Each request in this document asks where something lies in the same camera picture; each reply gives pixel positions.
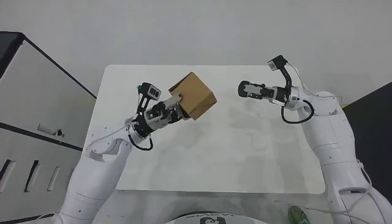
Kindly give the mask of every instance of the brown cardboard box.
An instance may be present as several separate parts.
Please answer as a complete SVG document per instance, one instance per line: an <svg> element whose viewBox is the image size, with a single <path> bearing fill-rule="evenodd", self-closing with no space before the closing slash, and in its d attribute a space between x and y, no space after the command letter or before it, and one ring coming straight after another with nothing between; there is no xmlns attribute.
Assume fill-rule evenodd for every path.
<svg viewBox="0 0 392 224"><path fill-rule="evenodd" d="M216 103L213 92L196 76L189 73L169 89L171 95L180 94L179 105L196 120Z"/></svg>

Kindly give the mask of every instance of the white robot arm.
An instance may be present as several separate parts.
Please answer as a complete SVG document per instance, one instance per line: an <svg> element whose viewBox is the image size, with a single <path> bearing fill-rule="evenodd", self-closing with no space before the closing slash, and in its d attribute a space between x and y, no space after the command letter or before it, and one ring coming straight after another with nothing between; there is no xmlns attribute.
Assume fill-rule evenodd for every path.
<svg viewBox="0 0 392 224"><path fill-rule="evenodd" d="M337 97L329 92L313 94L304 85L293 87L286 63L282 56L268 63L272 70L282 72L286 79L284 88L243 81L238 94L281 105L285 122L302 125L306 140L320 161L328 189L330 210L315 210L331 213L335 223L392 223L391 204L363 175L366 172L355 155L354 134ZM300 121L287 121L284 108L297 111Z"/></svg>
<svg viewBox="0 0 392 224"><path fill-rule="evenodd" d="M328 92L313 94L303 85L293 87L290 75L284 68L286 63L282 56L269 62L272 70L279 69L285 77L284 88L269 88L264 84L243 81L238 86L238 94L241 97L267 99L278 104L282 106L281 113L285 122L302 125L307 142L320 161L327 187L330 209L315 210L331 213L334 223L337 224L392 223L391 204L372 187L368 177L370 183L366 180L363 165L356 159L354 135L336 96ZM125 126L109 140L100 138L82 154L55 223L92 223L98 210L114 191L131 150L134 147L151 150L151 136L150 148L145 149L138 144L147 139L153 131L189 118L178 105L181 100L179 95L146 110L148 101L158 100L160 91L150 84L143 83L139 87L139 92L143 97L137 114L125 121ZM297 111L300 121L286 120L284 109ZM113 155L114 159L105 160L104 155ZM175 223L199 223L203 218L206 219L206 223L220 223L220 219L224 220L222 223L227 224L263 223L230 214L188 215L177 219Z"/></svg>
<svg viewBox="0 0 392 224"><path fill-rule="evenodd" d="M92 223L98 210L116 188L131 150L151 150L151 133L189 116L178 105L179 94L146 109L150 100L158 100L160 90L143 83L138 87L142 98L137 114L127 119L116 133L93 141L82 153L73 171L64 204L55 223ZM150 148L138 146L149 137Z"/></svg>

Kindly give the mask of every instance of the table surface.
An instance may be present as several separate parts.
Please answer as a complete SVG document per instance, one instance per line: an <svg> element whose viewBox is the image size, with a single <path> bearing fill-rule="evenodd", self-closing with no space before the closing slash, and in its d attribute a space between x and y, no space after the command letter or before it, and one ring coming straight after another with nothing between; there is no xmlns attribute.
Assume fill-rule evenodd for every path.
<svg viewBox="0 0 392 224"><path fill-rule="evenodd" d="M237 94L243 80L284 86L282 74L268 66L110 65L102 78L85 147L93 138L120 128L135 113L137 85L155 85L165 100L170 96L167 89L191 71L214 92L217 104L197 121L179 121L154 132L152 151L132 150L116 189L324 192L319 161L302 127L283 122L280 106ZM294 70L288 67L288 72L293 85L298 85ZM296 112L285 111L285 116L298 120Z"/></svg>

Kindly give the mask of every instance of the black cable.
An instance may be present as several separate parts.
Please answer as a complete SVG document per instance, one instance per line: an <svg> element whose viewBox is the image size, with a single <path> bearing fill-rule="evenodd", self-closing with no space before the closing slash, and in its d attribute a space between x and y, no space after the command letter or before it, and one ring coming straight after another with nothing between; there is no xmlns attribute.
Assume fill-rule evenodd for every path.
<svg viewBox="0 0 392 224"><path fill-rule="evenodd" d="M149 148L137 146L136 143L133 141L132 137L130 136L130 134L128 134L128 137L129 137L130 143L132 143L132 145L133 145L135 148L139 149L139 150L142 150L142 151L150 151L150 150L154 147L153 141L152 141L152 139L151 139L151 136L149 136Z"/></svg>
<svg viewBox="0 0 392 224"><path fill-rule="evenodd" d="M309 117L307 117L306 119L303 119L301 121L288 121L284 117L284 106L282 106L281 115L282 115L283 121L288 123L288 124L300 124L300 123L303 123L303 122L306 122L306 121L310 120L311 117L313 117L313 115L314 115L314 108L313 108L312 104L310 102L308 102L307 100L303 100L303 102L308 104L309 107L311 108L311 113L310 113Z"/></svg>

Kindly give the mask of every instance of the cabinet door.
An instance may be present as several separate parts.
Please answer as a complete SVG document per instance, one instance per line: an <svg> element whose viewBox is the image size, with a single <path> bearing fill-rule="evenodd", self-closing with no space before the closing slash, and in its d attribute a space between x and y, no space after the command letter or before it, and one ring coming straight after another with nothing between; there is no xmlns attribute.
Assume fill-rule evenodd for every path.
<svg viewBox="0 0 392 224"><path fill-rule="evenodd" d="M58 211L81 152L4 129L0 148L0 222Z"/></svg>
<svg viewBox="0 0 392 224"><path fill-rule="evenodd" d="M95 101L26 41L0 79L0 122L78 147ZM51 135L59 129L64 137Z"/></svg>

